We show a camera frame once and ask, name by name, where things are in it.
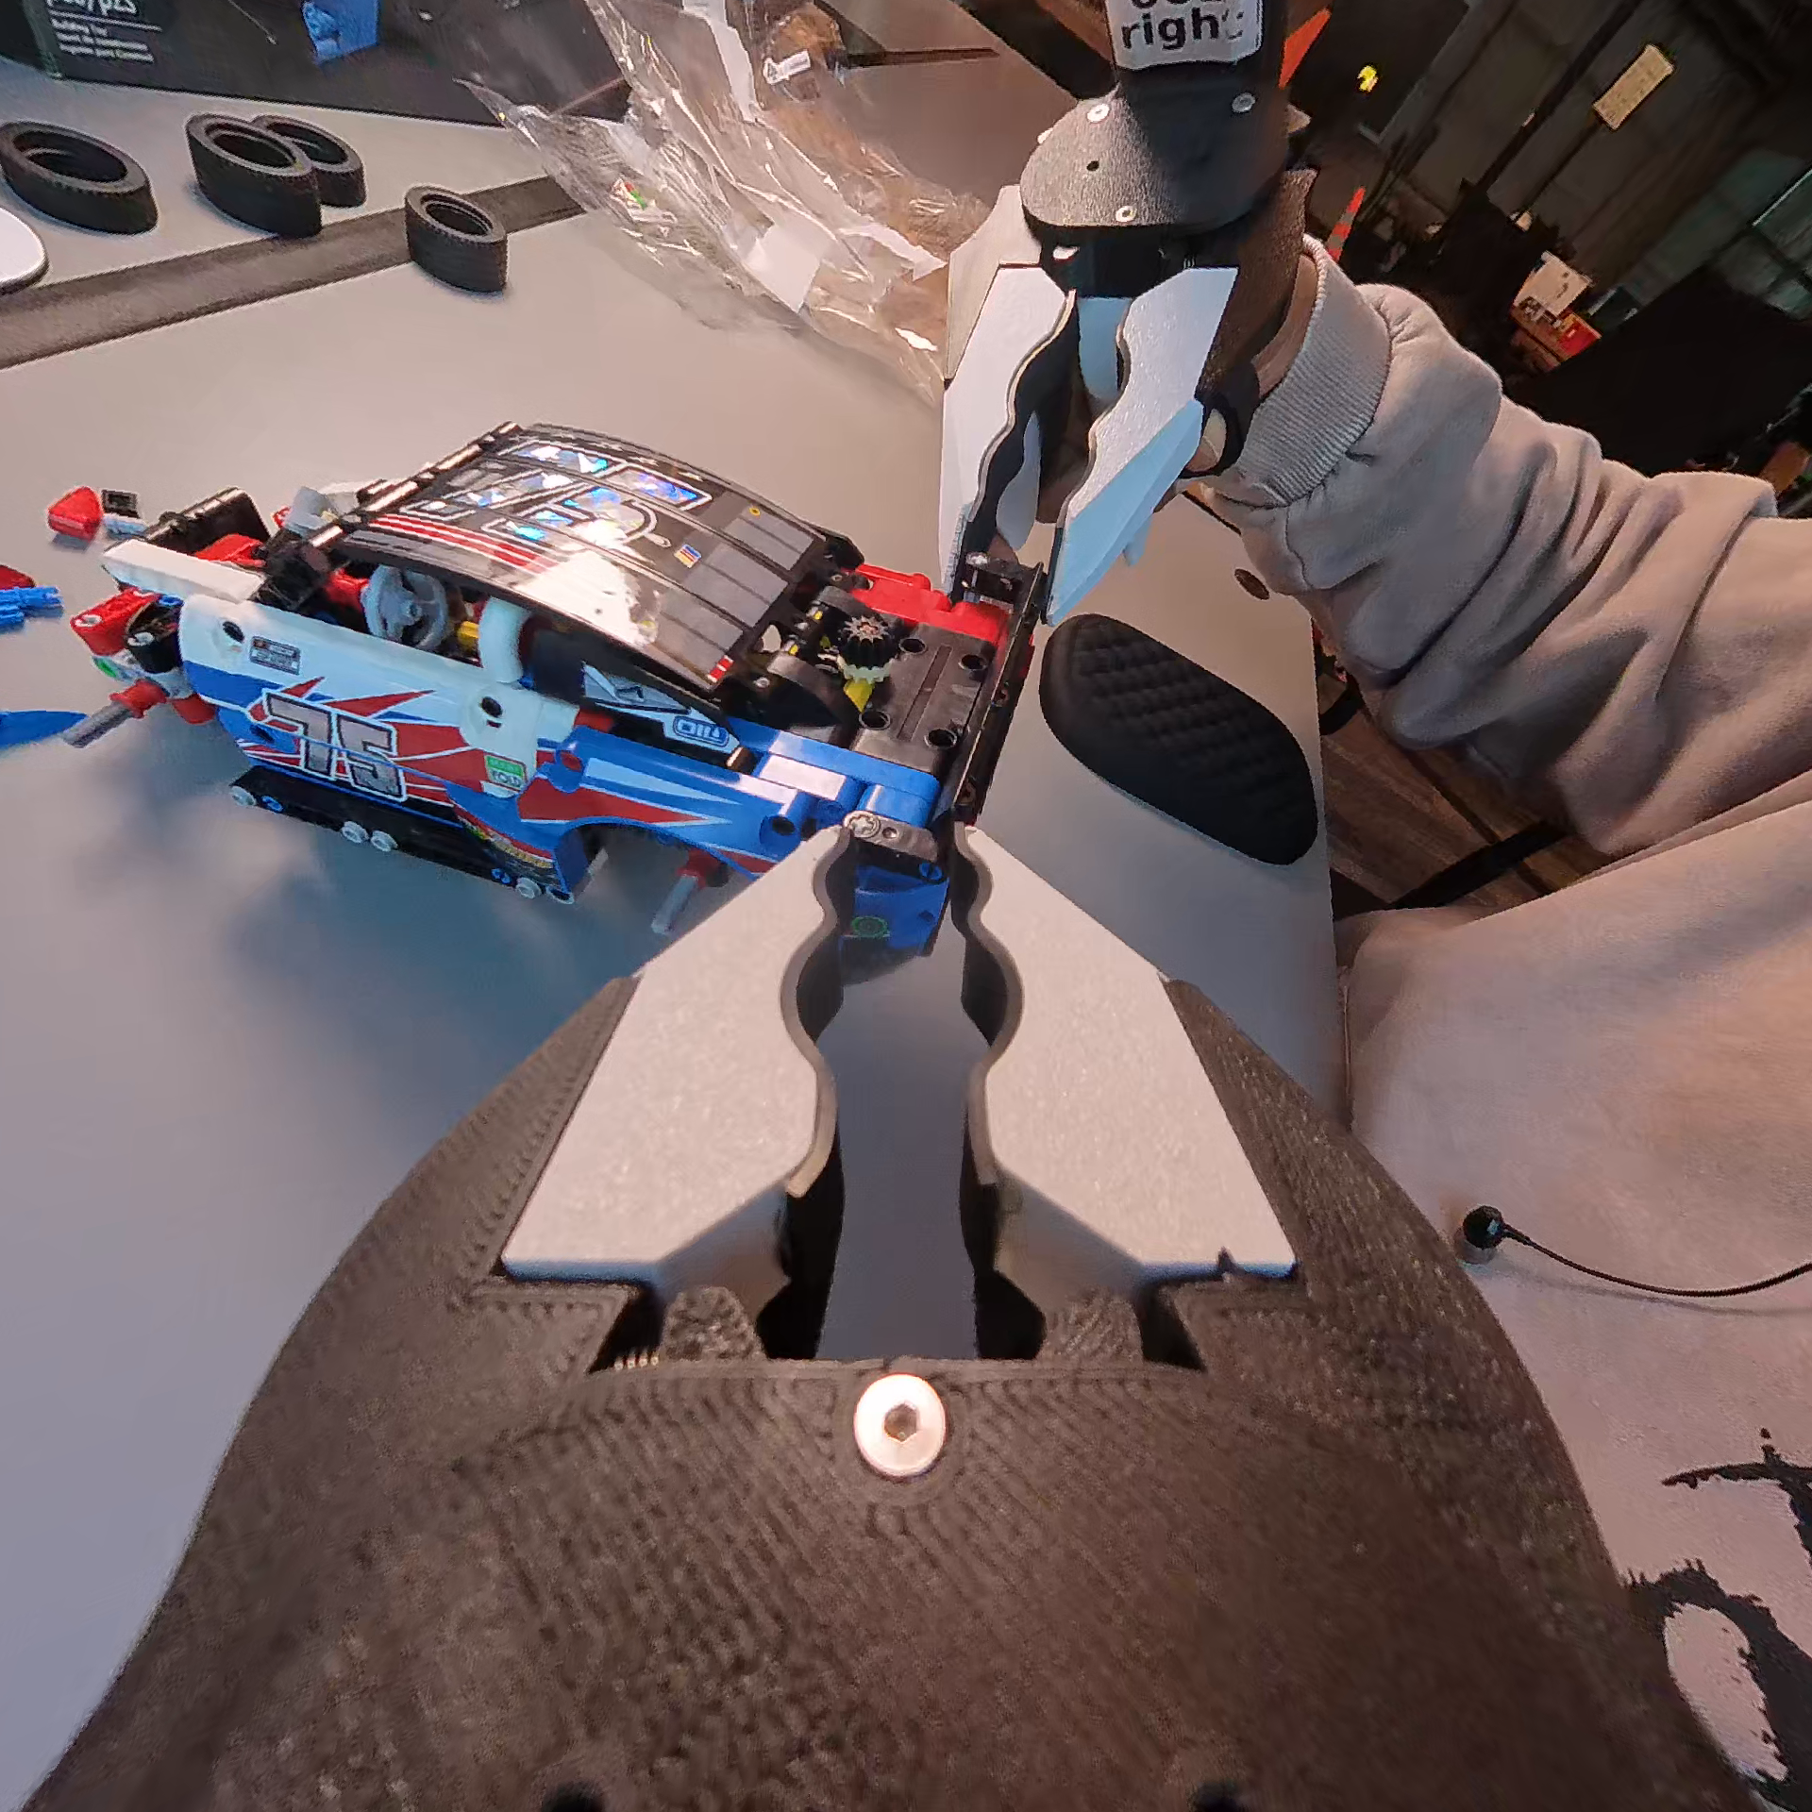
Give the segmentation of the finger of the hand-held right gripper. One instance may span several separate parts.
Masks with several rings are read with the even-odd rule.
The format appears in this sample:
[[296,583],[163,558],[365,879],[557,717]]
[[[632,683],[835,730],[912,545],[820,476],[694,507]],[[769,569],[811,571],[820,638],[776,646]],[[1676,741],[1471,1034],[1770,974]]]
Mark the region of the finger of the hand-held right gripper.
[[1206,424],[1197,385],[1234,285],[1234,265],[1186,268],[1135,299],[1079,305],[1093,418],[1086,462],[1057,517],[1051,625],[1143,542],[1195,454]]
[[1073,376],[1073,296],[1040,265],[1003,265],[942,389],[939,549],[963,569],[1018,549],[1060,443]]

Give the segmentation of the person's hoodie torso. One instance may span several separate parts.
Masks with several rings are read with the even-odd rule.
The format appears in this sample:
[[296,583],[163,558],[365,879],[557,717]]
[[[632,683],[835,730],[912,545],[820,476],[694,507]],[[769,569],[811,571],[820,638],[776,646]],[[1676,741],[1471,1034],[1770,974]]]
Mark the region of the person's hoodie torso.
[[[1449,1233],[1724,1288],[1807,1262],[1807,778],[1519,909],[1342,933],[1351,1121]],[[1510,1244],[1471,1275],[1672,1674],[1807,1808],[1807,1279],[1652,1299]]]

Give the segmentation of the black lego beam assembly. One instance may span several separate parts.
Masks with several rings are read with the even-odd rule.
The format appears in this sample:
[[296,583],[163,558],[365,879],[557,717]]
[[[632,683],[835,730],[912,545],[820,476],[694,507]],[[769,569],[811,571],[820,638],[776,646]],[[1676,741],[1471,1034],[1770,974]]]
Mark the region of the black lego beam assembly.
[[969,554],[952,596],[918,574],[876,565],[848,574],[846,589],[854,617],[898,627],[849,750],[903,773],[866,783],[848,827],[876,850],[939,865],[952,827],[973,823],[986,802],[1031,673],[1051,579],[1040,565]]

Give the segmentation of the black wrist rest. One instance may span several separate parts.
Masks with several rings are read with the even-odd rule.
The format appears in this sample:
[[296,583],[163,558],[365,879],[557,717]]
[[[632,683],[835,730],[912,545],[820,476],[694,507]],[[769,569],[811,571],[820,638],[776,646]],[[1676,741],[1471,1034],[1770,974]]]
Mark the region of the black wrist rest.
[[1289,868],[1317,841],[1296,735],[1150,634],[1103,614],[1065,618],[1049,636],[1037,696],[1077,761],[1222,848]]

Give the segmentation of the lego race car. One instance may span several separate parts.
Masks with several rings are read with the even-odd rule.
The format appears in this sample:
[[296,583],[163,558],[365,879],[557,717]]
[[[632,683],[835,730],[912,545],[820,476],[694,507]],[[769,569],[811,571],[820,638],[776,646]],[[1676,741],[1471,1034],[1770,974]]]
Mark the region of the lego race car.
[[[74,747],[160,708],[216,723],[237,802],[528,899],[574,904],[638,833],[681,855],[657,936],[903,778],[849,750],[900,631],[852,614],[846,575],[880,565],[619,437],[500,423],[271,525],[222,489],[101,562],[113,590],[70,627],[120,687]],[[925,954],[947,896],[947,855],[852,836],[846,951]]]

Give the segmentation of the black rubber lego tire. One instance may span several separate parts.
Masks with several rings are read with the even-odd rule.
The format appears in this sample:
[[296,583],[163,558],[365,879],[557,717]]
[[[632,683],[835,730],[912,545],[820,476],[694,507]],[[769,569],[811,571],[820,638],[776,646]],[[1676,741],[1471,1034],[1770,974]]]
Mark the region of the black rubber lego tire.
[[344,138],[316,122],[277,115],[255,117],[252,122],[298,150],[312,172],[324,208],[349,212],[366,203],[366,168]]
[[219,112],[195,112],[186,134],[195,186],[217,212],[285,240],[324,229],[316,174],[293,142]]
[[409,259],[466,293],[507,286],[507,229],[476,199],[445,187],[409,187],[401,203]]
[[34,212],[103,236],[157,224],[147,170],[109,142],[47,121],[1,124],[1,176]]

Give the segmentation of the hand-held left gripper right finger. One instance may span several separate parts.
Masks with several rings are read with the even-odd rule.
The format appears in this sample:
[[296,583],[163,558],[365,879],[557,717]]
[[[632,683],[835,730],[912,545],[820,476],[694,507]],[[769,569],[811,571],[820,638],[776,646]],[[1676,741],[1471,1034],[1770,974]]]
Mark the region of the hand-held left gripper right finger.
[[1100,1288],[1283,1279],[1296,1254],[1167,978],[1049,879],[960,827],[963,1236],[982,1283],[1044,1316]]

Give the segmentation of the black lego box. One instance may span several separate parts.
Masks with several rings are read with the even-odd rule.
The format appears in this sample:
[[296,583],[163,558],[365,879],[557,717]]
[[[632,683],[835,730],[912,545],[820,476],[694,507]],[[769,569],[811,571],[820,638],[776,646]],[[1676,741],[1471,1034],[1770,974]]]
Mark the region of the black lego box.
[[1,51],[74,82],[422,121],[492,122],[483,95],[627,107],[584,1],[3,1]]

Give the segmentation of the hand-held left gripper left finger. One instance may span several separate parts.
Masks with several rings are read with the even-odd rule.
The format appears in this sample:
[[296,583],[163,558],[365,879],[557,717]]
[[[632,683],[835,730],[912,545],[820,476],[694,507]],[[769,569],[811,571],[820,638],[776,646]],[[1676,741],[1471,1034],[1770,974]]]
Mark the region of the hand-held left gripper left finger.
[[509,1276],[823,1313],[844,1173],[820,1039],[844,1000],[848,848],[815,833],[641,968],[503,1246]]

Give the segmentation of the clear plastic bag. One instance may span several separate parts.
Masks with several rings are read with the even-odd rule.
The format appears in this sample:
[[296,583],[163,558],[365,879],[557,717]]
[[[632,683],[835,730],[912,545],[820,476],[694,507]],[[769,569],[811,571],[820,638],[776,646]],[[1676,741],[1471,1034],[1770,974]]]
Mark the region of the clear plastic bag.
[[983,203],[918,170],[857,88],[833,5],[589,5],[604,112],[468,88],[651,280],[724,324],[753,308],[942,385],[947,261]]

